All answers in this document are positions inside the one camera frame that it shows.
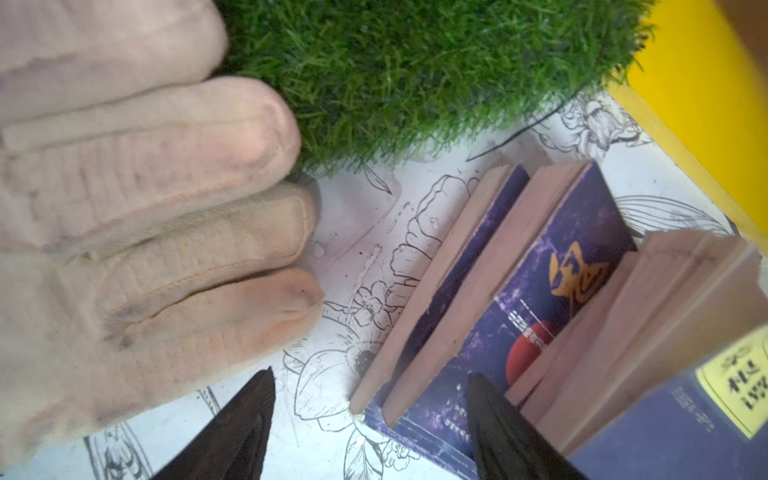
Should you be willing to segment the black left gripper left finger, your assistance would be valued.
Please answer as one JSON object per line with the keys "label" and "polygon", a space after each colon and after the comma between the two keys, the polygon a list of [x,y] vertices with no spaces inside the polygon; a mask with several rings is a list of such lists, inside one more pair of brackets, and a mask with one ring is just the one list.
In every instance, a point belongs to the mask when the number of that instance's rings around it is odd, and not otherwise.
{"label": "black left gripper left finger", "polygon": [[276,400],[273,370],[257,372],[157,479],[259,479]]}

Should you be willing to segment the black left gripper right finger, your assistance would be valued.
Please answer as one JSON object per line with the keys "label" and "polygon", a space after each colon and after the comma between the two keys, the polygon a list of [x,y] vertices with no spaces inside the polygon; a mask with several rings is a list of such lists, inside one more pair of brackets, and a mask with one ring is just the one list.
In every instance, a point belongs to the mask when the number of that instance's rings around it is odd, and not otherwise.
{"label": "black left gripper right finger", "polygon": [[480,479],[584,477],[484,375],[469,375],[467,396],[469,432]]}

